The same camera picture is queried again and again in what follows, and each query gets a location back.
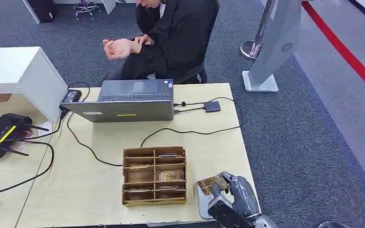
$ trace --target yellow sticker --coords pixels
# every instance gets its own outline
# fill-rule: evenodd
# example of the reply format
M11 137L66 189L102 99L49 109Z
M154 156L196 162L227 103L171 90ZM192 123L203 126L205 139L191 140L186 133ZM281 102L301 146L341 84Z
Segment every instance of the yellow sticker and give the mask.
M117 114L117 116L136 116L136 114Z
M6 134L0 139L0 143L3 142L15 128L16 126L13 126L8 132L6 132Z

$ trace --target laptop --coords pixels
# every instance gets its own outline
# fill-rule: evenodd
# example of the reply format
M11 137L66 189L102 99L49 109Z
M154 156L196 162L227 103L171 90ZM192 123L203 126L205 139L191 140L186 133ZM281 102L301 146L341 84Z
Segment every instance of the laptop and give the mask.
M173 80L103 81L96 102L60 103L93 122L173 120Z

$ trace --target metal pole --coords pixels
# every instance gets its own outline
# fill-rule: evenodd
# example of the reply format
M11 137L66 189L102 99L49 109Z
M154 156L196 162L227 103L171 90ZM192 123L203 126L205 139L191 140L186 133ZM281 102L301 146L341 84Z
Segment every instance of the metal pole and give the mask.
M240 52L244 58L249 60L257 60L258 54L262 49L262 37L264 36L267 21L271 15L275 0L268 0L265 5L264 13L262 14L261 23L259 24L255 40L245 41L240 45Z

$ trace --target wrist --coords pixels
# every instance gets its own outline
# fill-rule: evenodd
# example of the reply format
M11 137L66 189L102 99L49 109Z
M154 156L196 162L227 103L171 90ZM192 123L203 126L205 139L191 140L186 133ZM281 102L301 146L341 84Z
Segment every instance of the wrist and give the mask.
M142 44L132 41L132 48L131 48L132 53L139 54L141 52L141 49L142 49Z

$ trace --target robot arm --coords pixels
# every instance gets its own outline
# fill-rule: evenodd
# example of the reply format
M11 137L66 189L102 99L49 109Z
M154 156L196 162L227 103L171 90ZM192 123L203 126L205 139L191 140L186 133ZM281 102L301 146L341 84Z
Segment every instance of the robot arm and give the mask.
M226 228L278 228L268 216L262 215L254 191L242 176L222 172L229 184L234 202L230 203L217 183L212 186L214 199L209 202L208 213Z

